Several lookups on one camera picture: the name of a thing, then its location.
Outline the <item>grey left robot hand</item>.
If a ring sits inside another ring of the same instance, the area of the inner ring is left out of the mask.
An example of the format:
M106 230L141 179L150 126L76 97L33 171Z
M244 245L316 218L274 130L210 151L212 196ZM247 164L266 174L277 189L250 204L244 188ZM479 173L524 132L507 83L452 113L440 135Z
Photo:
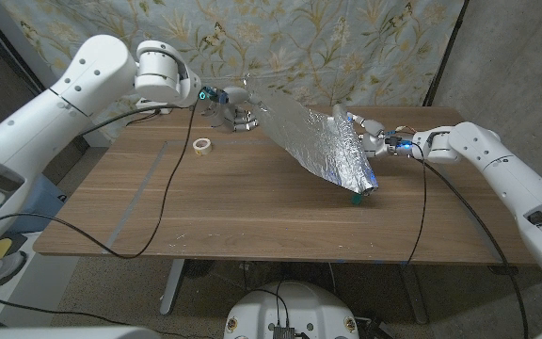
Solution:
M254 114L244 108L244 105L252 103L252 94L243 88L203 87L196 110L213 128L226 133L247 132L259 126Z

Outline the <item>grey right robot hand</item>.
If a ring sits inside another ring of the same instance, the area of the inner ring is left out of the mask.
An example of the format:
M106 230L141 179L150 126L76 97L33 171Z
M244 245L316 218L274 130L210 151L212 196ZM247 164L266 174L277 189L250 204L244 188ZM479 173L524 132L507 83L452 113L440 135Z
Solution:
M351 122L364 129L364 132L359 135L359 139L367 158L397 155L396 147L389 144L389 137L386 135L382 123L363 118L350 111L347 112L347 116Z

